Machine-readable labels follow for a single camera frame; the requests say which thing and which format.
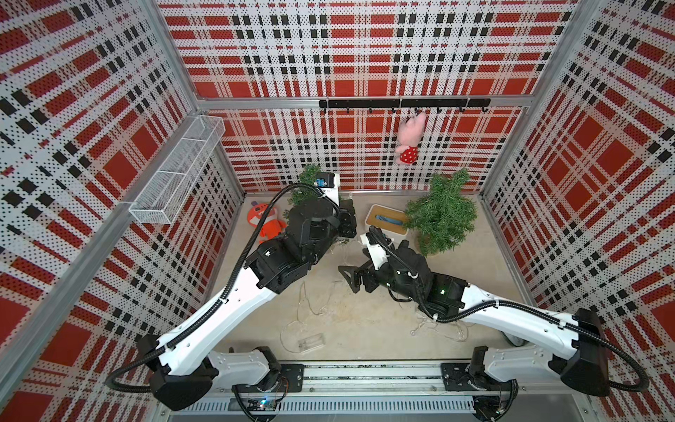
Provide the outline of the clear star string light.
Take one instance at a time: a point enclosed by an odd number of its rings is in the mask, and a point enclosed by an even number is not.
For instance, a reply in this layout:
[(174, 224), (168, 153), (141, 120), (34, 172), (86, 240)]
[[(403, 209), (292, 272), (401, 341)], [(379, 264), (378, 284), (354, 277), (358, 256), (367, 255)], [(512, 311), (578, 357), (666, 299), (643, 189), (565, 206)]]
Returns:
[(299, 282), (295, 315), (281, 329), (279, 346), (285, 360), (340, 360), (346, 357), (339, 305), (349, 288), (339, 272), (351, 264), (354, 239), (339, 238)]

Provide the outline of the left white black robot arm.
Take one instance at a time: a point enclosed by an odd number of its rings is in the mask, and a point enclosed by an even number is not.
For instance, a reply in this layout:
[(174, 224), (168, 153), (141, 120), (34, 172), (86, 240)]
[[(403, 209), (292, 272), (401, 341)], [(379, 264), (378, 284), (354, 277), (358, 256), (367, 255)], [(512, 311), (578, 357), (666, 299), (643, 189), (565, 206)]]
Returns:
[(250, 385), (272, 389), (281, 364), (266, 347), (227, 357), (214, 348), (253, 311), (306, 276), (340, 237), (356, 235), (352, 202), (340, 200), (340, 179), (322, 172), (310, 184), (283, 188), (312, 193), (291, 208), (285, 230), (263, 243), (254, 233), (225, 287), (186, 321), (164, 335), (146, 335), (136, 344), (134, 362), (115, 369), (105, 380), (111, 390), (151, 394), (172, 411), (186, 409), (214, 389)]

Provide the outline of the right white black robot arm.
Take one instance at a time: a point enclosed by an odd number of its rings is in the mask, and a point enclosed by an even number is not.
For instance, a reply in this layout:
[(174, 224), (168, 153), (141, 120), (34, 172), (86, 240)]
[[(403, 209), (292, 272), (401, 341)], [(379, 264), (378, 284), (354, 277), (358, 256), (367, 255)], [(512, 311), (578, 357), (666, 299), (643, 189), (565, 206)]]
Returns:
[(650, 378), (635, 358), (607, 340), (598, 315), (545, 311), (513, 302), (463, 279), (432, 271), (426, 258), (373, 227), (360, 242), (368, 260), (360, 267), (339, 267), (353, 292), (386, 288), (438, 324), (465, 321), (508, 337), (508, 349), (476, 348), (469, 374), (482, 388), (527, 378), (552, 380), (594, 397), (611, 390), (642, 393)]

